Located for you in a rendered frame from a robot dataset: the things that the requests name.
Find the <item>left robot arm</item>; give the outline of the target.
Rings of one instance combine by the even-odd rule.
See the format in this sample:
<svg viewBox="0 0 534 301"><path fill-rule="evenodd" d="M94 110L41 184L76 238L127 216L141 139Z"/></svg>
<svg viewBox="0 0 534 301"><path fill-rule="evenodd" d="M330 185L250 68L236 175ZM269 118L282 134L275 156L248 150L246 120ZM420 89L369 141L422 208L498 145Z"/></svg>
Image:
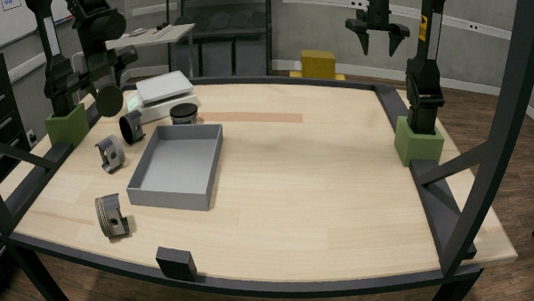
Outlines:
<svg viewBox="0 0 534 301"><path fill-rule="evenodd" d="M82 47L98 41L119 39L124 35L127 26L125 15L118 12L118 7L112 8L108 0L65 1L69 11L76 17L72 28L77 28ZM70 59L66 59L61 53L51 10L52 0L25 0L25 3L36 16L47 60L44 95L52 101L52 118L66 117L76 107L72 94L69 94L66 88L67 77L74 71ZM109 75L112 72L111 66L118 62L115 47L109 50L105 44L99 47L100 51L96 53L86 53L86 65L93 81Z"/></svg>

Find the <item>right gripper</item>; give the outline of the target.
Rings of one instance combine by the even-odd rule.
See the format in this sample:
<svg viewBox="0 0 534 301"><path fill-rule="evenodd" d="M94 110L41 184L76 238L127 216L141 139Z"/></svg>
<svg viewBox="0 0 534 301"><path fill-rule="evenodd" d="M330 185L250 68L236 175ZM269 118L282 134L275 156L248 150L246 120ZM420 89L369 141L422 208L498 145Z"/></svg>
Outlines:
<svg viewBox="0 0 534 301"><path fill-rule="evenodd" d="M362 20L347 19L345 27L357 34L365 55L368 55L368 29L390 31L388 32L390 38L389 56L392 57L401 41L405 37L410 37L409 28L401 24L389 23L389 13L392 14L389 6L369 3L367 9L369 9L369 23Z"/></svg>

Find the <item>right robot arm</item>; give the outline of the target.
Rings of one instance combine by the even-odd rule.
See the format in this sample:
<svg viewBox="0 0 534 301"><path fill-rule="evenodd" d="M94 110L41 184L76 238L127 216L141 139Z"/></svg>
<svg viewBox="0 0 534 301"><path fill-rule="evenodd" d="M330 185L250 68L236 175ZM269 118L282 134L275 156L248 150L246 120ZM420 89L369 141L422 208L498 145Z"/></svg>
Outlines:
<svg viewBox="0 0 534 301"><path fill-rule="evenodd" d="M436 63L445 1L422 0L417 55L407 61L406 90L411 105L407 121L414 134L436 135L438 107L442 108L445 103Z"/></svg>

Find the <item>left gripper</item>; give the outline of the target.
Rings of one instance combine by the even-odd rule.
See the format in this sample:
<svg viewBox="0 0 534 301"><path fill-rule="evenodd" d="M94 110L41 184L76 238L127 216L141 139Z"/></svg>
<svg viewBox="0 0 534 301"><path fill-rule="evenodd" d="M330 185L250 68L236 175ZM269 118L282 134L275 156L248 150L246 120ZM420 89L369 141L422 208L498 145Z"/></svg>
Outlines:
<svg viewBox="0 0 534 301"><path fill-rule="evenodd" d="M92 53L96 53L100 51L99 46L103 44L105 44L108 50L106 41L100 41L100 42L98 41L97 43L93 45L83 47L85 59L86 59L87 52L92 51ZM139 59L139 56L134 45L129 45L129 46L126 46L120 49L119 53L120 54L117 56L119 62L117 62L114 65L115 67L114 70L115 70L116 83L121 88L121 76L122 76L123 70L126 69L126 65L134 61L137 61ZM72 94L75 91L79 90L81 87L81 91L84 91L84 90L88 91L96 100L98 92L96 90L96 87L93 83L91 76L92 76L91 72L89 73L88 70L83 72L82 74L80 70L78 70L74 72L73 74L69 75L66 81L66 88L67 88L68 93Z"/></svg>

